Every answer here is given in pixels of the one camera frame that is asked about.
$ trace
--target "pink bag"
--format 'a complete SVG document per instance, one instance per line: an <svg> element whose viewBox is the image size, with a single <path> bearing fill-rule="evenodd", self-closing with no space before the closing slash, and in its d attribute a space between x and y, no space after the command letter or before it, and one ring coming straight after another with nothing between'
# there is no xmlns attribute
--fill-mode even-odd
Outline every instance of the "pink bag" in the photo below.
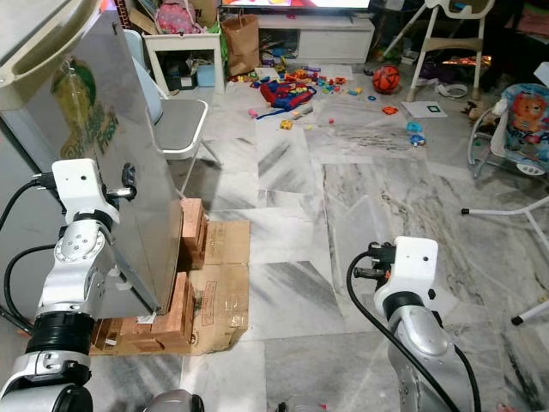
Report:
<svg viewBox="0 0 549 412"><path fill-rule="evenodd" d="M156 11L156 26L162 34L201 33L189 0L166 0Z"/></svg>

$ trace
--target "television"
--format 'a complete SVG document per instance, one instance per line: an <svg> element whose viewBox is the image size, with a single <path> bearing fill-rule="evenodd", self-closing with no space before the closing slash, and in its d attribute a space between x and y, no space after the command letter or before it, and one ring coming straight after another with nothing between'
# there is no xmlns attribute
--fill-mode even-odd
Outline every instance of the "television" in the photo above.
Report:
<svg viewBox="0 0 549 412"><path fill-rule="evenodd" d="M284 9L367 9L370 0L222 0L228 7Z"/></svg>

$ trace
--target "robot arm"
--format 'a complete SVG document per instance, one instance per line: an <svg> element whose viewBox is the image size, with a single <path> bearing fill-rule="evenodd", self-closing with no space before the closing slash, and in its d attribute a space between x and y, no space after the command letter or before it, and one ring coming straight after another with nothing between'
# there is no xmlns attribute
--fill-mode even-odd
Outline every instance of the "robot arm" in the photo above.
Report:
<svg viewBox="0 0 549 412"><path fill-rule="evenodd" d="M119 222L115 197L131 199L135 189L108 194L94 161L52 165L57 193L69 224L54 249L33 335L0 392L0 412L91 411L83 385L106 278L119 276L111 230Z"/></svg>
<svg viewBox="0 0 549 412"><path fill-rule="evenodd" d="M371 244L365 255L371 257L373 268L355 268L354 276L377 280L374 302L379 314L388 319L389 332L420 362L461 412L476 410L472 370L466 368L465 356L429 308L435 297L432 287L437 242L401 236L396 238L395 245ZM451 410L395 345L389 347L389 360L398 375L402 412Z"/></svg>

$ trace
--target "paper bag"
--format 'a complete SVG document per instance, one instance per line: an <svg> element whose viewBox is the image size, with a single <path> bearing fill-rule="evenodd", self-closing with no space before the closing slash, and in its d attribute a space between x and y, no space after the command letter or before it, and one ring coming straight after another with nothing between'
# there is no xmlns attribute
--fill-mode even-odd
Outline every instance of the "paper bag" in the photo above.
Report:
<svg viewBox="0 0 549 412"><path fill-rule="evenodd" d="M229 46L229 75L248 73L259 66L259 24L256 15L240 15L221 23Z"/></svg>

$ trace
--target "orange basketball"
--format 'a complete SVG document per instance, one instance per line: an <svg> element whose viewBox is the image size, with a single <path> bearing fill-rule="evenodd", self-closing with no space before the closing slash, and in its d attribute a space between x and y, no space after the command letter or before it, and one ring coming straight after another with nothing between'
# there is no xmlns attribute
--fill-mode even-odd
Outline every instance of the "orange basketball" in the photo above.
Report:
<svg viewBox="0 0 549 412"><path fill-rule="evenodd" d="M374 77L371 80L374 84L374 89L381 94L391 94L401 80L401 74L398 69L392 65L386 65L381 67L374 73Z"/></svg>

